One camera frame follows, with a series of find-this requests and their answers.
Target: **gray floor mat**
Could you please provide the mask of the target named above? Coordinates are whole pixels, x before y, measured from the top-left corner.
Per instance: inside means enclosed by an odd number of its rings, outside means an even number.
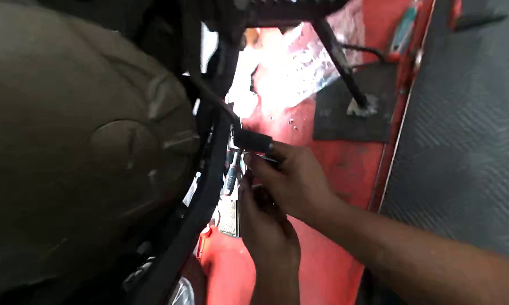
[[[509,0],[464,1],[467,12]],[[438,0],[382,213],[509,255],[509,18],[452,34]],[[401,303],[366,273],[357,304]]]

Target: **hand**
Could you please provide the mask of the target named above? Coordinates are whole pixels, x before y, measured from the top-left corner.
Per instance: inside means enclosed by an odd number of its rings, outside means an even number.
[[[272,157],[281,161],[278,170],[254,154],[244,159],[286,214],[309,224],[322,205],[337,199],[311,149],[274,141]]]
[[[300,261],[298,235],[286,215],[262,188],[252,189],[248,171],[240,184],[239,218],[243,243],[251,254],[258,280],[295,281]]]

